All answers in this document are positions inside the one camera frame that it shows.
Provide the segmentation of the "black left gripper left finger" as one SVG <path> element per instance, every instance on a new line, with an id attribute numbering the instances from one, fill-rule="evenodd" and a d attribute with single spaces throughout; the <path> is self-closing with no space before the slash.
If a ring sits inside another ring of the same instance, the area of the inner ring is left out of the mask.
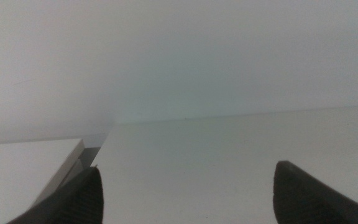
<path id="1" fill-rule="evenodd" d="M 102 224 L 101 174 L 89 167 L 9 224 Z"/>

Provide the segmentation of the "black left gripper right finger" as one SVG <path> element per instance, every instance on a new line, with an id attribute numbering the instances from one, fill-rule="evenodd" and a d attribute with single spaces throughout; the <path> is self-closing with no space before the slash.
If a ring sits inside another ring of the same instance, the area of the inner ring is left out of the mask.
<path id="1" fill-rule="evenodd" d="M 358 224 L 358 203 L 289 161 L 273 178 L 273 211 L 278 223 Z"/>

